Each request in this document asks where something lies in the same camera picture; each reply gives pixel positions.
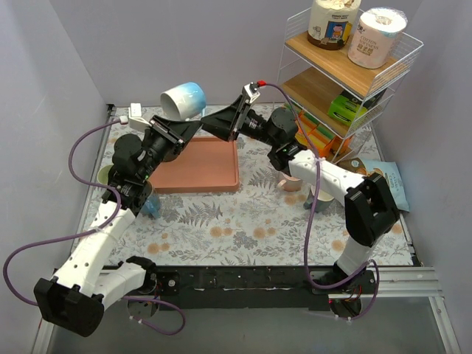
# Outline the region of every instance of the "black metal frame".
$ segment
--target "black metal frame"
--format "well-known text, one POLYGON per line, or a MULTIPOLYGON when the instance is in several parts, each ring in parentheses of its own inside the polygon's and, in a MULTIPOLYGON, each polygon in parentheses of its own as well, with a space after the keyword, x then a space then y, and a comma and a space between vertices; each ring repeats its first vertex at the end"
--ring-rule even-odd
MULTIPOLYGON (((333 267, 317 266, 310 270, 316 279, 332 271, 333 267)), ((375 287, 373 273, 365 271, 349 288, 312 289, 303 266, 156 266, 149 271, 150 275, 155 274, 150 282, 155 285, 157 281, 160 299, 182 309, 307 308, 330 311, 328 294, 343 294, 359 285, 363 294, 373 294, 375 287)))

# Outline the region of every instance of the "toilet paper roll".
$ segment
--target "toilet paper roll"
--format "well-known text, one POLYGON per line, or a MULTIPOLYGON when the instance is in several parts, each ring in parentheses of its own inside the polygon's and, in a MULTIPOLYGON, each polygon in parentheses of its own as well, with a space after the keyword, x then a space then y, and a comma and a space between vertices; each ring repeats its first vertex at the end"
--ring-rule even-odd
POLYGON ((375 7, 361 15, 347 55, 368 69, 384 65, 398 35, 408 23, 405 14, 388 7, 375 7))

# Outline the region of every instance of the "gray wall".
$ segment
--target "gray wall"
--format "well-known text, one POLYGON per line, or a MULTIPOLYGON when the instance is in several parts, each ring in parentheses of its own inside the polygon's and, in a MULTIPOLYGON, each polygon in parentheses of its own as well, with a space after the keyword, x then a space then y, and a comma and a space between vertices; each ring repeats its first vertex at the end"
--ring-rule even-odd
MULTIPOLYGON (((81 131, 104 122, 105 104, 47 0, 0 0, 0 263, 37 240, 73 233, 86 188, 67 170, 81 131)), ((90 176, 99 137, 80 149, 75 166, 90 176)), ((70 243, 20 254, 10 274, 30 299, 70 243)), ((17 300, 0 281, 0 352, 28 353, 37 308, 17 300)))
MULTIPOLYGON (((209 103, 243 85, 275 81, 285 22, 313 0, 51 0, 107 103, 158 105, 159 94, 200 83, 209 103)), ((412 17, 420 0, 364 0, 412 17)), ((280 95, 265 90, 262 101, 280 95)))
POLYGON ((409 31, 425 48, 379 121, 399 164, 420 259, 433 265, 464 353, 472 353, 472 24, 469 1, 423 1, 409 31))

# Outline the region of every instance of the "floral tablecloth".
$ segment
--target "floral tablecloth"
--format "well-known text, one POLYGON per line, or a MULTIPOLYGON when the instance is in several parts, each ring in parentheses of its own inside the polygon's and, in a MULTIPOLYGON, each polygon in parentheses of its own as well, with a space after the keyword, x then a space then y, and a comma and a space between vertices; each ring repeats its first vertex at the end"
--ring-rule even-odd
MULTIPOLYGON (((210 106, 207 113, 222 109, 210 106)), ((268 117, 272 105, 256 105, 258 114, 268 117)), ((117 116, 127 115, 118 108, 117 116)), ((160 108, 143 108, 143 114, 161 114, 160 108)), ((114 125, 108 137, 101 166, 111 164, 113 143, 127 126, 114 125)), ((360 156, 379 159, 370 135, 360 156)), ((160 195, 162 216, 139 215, 112 251, 109 265, 132 255, 143 256, 159 265, 172 266, 295 266, 302 264, 303 241, 309 211, 302 205, 309 185, 299 192, 276 189, 278 172, 269 164, 267 146, 247 137, 237 141, 240 189, 234 193, 160 195)), ((100 203, 102 190, 95 190, 88 206, 85 228, 100 203)), ((309 260, 313 265, 332 265, 349 237, 344 208, 334 202, 316 216, 311 232, 309 260)), ((411 265, 412 260, 402 226, 396 224, 375 249, 374 258, 383 265, 411 265)))

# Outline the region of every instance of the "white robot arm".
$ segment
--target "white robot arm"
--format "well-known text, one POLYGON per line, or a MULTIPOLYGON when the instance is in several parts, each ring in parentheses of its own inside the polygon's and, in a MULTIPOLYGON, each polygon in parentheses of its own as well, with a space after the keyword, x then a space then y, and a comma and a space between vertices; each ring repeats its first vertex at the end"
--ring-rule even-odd
MULTIPOLYGON (((131 117, 131 127, 145 130, 141 140, 135 134, 121 136, 115 143, 108 184, 119 191, 120 211, 104 229, 81 240, 65 264, 50 280, 40 279, 34 294, 43 318, 82 336, 98 327, 103 312, 132 290, 153 290, 156 265, 132 257, 105 276, 100 272, 123 232, 133 223, 151 192, 147 179, 168 154, 178 155, 203 128, 220 139, 232 141, 239 133, 271 146, 268 158, 276 170, 316 183, 316 159, 295 140, 298 130, 291 112, 278 108, 269 120, 250 109, 259 96, 255 84, 245 86, 243 94, 229 107, 194 122, 169 122, 154 116, 149 122, 131 117)), ((348 172, 321 161, 321 189, 346 208, 350 233, 347 246, 333 270, 337 277, 351 275, 369 259, 377 242, 398 220, 399 214, 383 177, 348 172)), ((105 192, 91 229, 110 217, 117 201, 105 192)))

